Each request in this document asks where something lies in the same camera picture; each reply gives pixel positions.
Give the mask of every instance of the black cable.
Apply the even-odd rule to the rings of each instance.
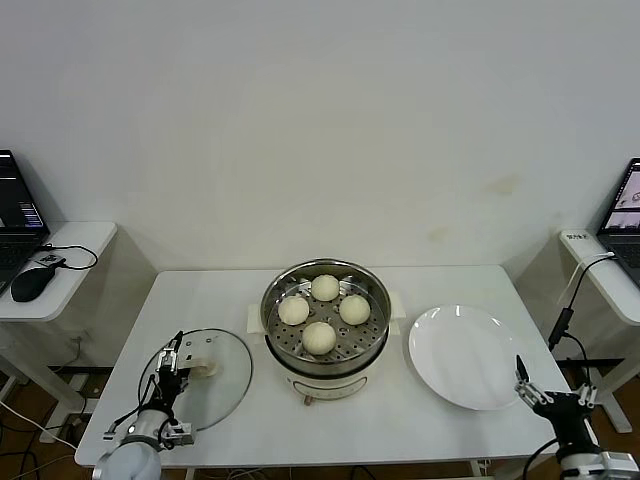
[[[567,307],[569,310],[571,310],[571,308],[573,307],[573,302],[575,302],[576,296],[578,295],[578,290],[580,290],[580,285],[582,284],[582,279],[584,279],[584,277],[587,274],[587,272],[589,271],[589,269],[591,267],[593,267],[595,264],[600,263],[600,262],[604,262],[605,260],[617,260],[617,258],[616,257],[600,258],[600,259],[596,260],[595,262],[591,262],[582,271],[582,274],[580,274],[580,278],[578,279],[578,283],[576,284],[576,289],[573,291],[573,296],[571,297],[571,301],[569,302],[569,306]]]
[[[173,445],[173,442],[171,441],[165,442],[162,440],[162,430],[164,430],[164,427],[169,425],[172,421],[173,421],[172,417],[165,418],[164,422],[160,424],[160,428],[158,429],[158,444],[162,445],[167,450],[173,450],[174,445]]]
[[[571,335],[569,332],[564,332],[563,337],[570,338],[571,340],[576,342],[580,347],[580,351],[582,352],[582,358],[584,358],[585,363],[589,361],[587,359],[587,351],[584,349],[584,345],[582,345],[582,342],[580,340],[578,340],[576,337]],[[589,367],[586,367],[585,370],[587,371],[587,383],[591,385],[591,373],[589,373]]]
[[[131,410],[128,413],[125,413],[123,416],[121,416],[120,418],[118,418],[117,420],[115,420],[113,422],[113,424],[117,427],[118,425],[120,425],[122,422],[124,422],[127,418],[129,418],[131,415],[133,415],[134,413],[136,413],[138,410],[140,410],[140,408],[142,408],[142,404],[144,403],[145,399],[147,398],[147,394],[149,393],[149,387],[151,386],[152,382],[155,382],[155,375],[151,375],[149,377],[149,379],[147,380],[147,386],[144,388],[144,394],[142,395],[142,398],[138,400],[138,405],[136,406],[136,408],[134,408],[133,410]]]
[[[35,465],[35,468],[40,468],[40,465],[38,465],[38,459],[36,458],[35,454],[33,452],[30,452],[28,450],[24,450],[22,452],[5,452],[5,453],[0,453],[0,457],[12,457],[15,455],[31,455],[31,460],[33,461],[33,464]],[[40,470],[36,470],[34,472],[36,474],[36,478],[38,480],[40,480]]]
[[[355,480],[356,472],[358,471],[359,468],[364,470],[367,473],[367,475],[369,475],[369,478],[371,478],[372,480],[376,480],[376,477],[373,473],[371,473],[371,470],[369,470],[367,467],[363,465],[354,465],[351,468],[351,475],[350,475],[351,480]]]
[[[533,452],[533,455],[531,455],[527,459],[527,463],[524,464],[524,469],[522,470],[522,480],[527,480],[527,472],[529,471],[529,467],[531,466],[533,461],[538,457],[538,455],[540,455],[542,452],[544,452],[547,448],[549,448],[551,445],[553,445],[557,441],[558,441],[557,438],[554,438],[553,440],[549,440],[547,443],[541,446],[538,450]]]
[[[42,425],[47,420],[47,418],[49,418],[49,415],[51,415],[53,413],[53,410],[56,408],[57,404],[58,404],[58,402],[54,402],[53,405],[51,405],[51,407],[49,407],[49,410],[47,410],[47,413],[44,414],[44,418],[42,419],[42,421],[38,422],[39,425]],[[22,462],[20,463],[20,475],[22,475],[24,473],[24,467],[27,464],[27,455],[28,454],[33,456],[34,468],[38,468],[38,460],[37,460],[36,454],[31,451],[31,446],[33,445],[33,442],[35,441],[36,436],[38,435],[39,431],[40,430],[38,430],[36,432],[33,432],[31,434],[31,439],[29,439],[29,444],[27,445],[27,448],[25,449],[25,453],[24,453],[24,455],[22,457]],[[36,470],[36,478],[38,480],[40,480],[40,471],[39,470]]]
[[[87,409],[87,397],[82,397],[82,399],[84,400],[84,404],[82,405],[82,410],[80,410],[80,413],[78,414],[79,417],[81,417],[82,415],[84,415],[85,410]],[[61,425],[54,425],[53,427],[45,427],[45,430],[55,430],[56,428],[64,428],[68,425],[67,422],[61,424]],[[36,433],[36,432],[41,432],[42,430],[40,430],[39,428],[34,428],[33,430],[23,430],[21,428],[15,428],[12,427],[10,425],[7,425],[6,423],[2,423],[2,421],[0,421],[0,427],[1,428],[5,428],[11,432],[16,432],[16,433]]]
[[[73,357],[73,360],[69,360],[64,365],[60,365],[58,368],[56,368],[54,370],[51,370],[53,373],[58,373],[63,368],[68,367],[72,363],[78,361],[78,359],[80,358],[80,353],[81,353],[80,345],[82,344],[82,337],[78,337],[76,340],[78,340],[78,342],[77,342],[78,343],[78,349],[76,350],[76,355]]]
[[[158,385],[158,382],[156,382],[155,376],[151,375],[149,377],[149,379],[153,381],[153,386],[158,390],[158,393],[160,394],[160,398],[162,398],[163,397],[162,389],[160,388],[160,385]]]
[[[83,247],[82,245],[56,246],[56,245],[51,245],[50,243],[47,243],[46,245],[42,245],[41,247],[38,247],[38,251],[50,252],[51,250],[70,250],[73,248],[84,250],[85,252],[91,254],[91,256],[93,256],[93,263],[90,265],[86,265],[84,267],[73,267],[71,265],[67,265],[65,261],[62,261],[61,263],[56,264],[58,268],[66,268],[67,270],[88,270],[90,268],[95,267],[98,264],[98,256],[93,251],[89,250],[87,247]]]
[[[562,339],[562,337],[564,336],[564,334],[569,328],[569,322],[571,321],[571,317],[573,316],[573,313],[574,313],[572,307],[574,302],[576,301],[576,297],[578,296],[578,291],[580,291],[580,285],[582,285],[582,280],[584,280],[584,277],[586,276],[587,272],[591,267],[593,267],[597,263],[604,262],[605,260],[617,260],[617,258],[614,256],[600,258],[595,262],[591,262],[589,265],[587,265],[585,269],[582,271],[582,274],[580,274],[580,278],[578,279],[576,288],[573,291],[573,295],[571,296],[571,301],[569,302],[569,305],[562,309],[562,311],[560,312],[560,315],[558,316],[558,320],[556,320],[556,323],[553,326],[551,333],[549,334],[549,351],[550,352],[553,352],[553,349],[558,344],[558,342],[560,342],[560,340]]]

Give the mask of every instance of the white plate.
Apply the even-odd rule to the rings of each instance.
[[[438,394],[473,410],[497,410],[517,400],[521,343],[478,308],[443,305],[423,313],[409,333],[416,370]]]

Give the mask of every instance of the white table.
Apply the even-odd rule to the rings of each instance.
[[[116,232],[116,226],[111,222],[60,222],[49,225],[51,234],[46,242],[52,245],[82,245],[96,255],[104,251]],[[78,249],[54,252],[67,259],[67,264],[74,266],[88,265],[93,257]],[[39,267],[33,261],[25,265],[23,270]],[[31,378],[59,401],[49,419],[49,424],[60,425],[69,413],[81,411],[84,400],[72,386],[40,361],[37,355],[29,351],[25,345],[16,323],[48,322],[56,318],[76,292],[89,270],[58,269],[51,282],[42,294],[31,302],[18,303],[11,298],[11,289],[7,289],[0,296],[0,357],[4,361],[0,364],[7,368],[12,366],[9,373],[15,370]],[[7,383],[3,393],[8,392],[14,380]],[[91,412],[95,402],[88,401],[85,411]],[[51,441],[48,435],[42,437],[44,441]]]
[[[598,239],[586,230],[564,230],[560,233],[560,240],[577,262],[607,252]],[[587,272],[587,276],[623,322],[634,327],[640,326],[640,290],[617,262],[601,262],[594,265]],[[618,433],[629,433],[632,427],[613,392],[638,373],[640,346],[604,378],[595,369],[591,372],[591,378],[598,386],[597,401],[607,412]]]
[[[474,412],[439,397],[415,373],[407,354],[410,323],[445,303],[492,312],[518,335],[532,380],[569,391],[540,333],[499,266],[376,268],[398,292],[408,321],[392,336],[371,382],[357,394],[307,407],[287,386],[264,343],[246,333],[247,307],[259,303],[277,271],[164,272],[158,275],[76,452],[95,465],[110,443],[111,422],[137,403],[142,369],[175,333],[205,327],[244,338],[255,363],[252,384],[224,421],[190,447],[162,452],[165,467],[231,467],[428,462],[530,455],[553,438],[551,426],[524,403]]]

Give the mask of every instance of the wall stain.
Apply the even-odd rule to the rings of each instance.
[[[484,191],[488,193],[495,193],[497,195],[511,195],[516,191],[518,185],[522,183],[522,178],[517,173],[511,175],[505,175],[500,177],[494,182],[487,184],[484,187]]]
[[[429,230],[427,234],[427,238],[430,242],[433,243],[442,243],[451,233],[451,228],[449,227],[437,227],[432,230]]]

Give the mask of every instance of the metal pot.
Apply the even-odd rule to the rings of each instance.
[[[319,275],[333,275],[339,280],[338,298],[321,302],[311,296],[311,281]],[[371,315],[362,325],[349,325],[338,313],[342,299],[352,294],[363,296],[371,306]],[[302,295],[309,303],[309,317],[301,325],[287,325],[278,316],[278,305],[291,295]],[[280,363],[311,378],[335,379],[365,368],[378,357],[387,341],[391,300],[370,271],[341,260],[318,259],[278,275],[262,297],[260,315],[267,345]],[[311,355],[302,346],[302,332],[314,322],[326,322],[336,331],[336,347],[326,355]]]

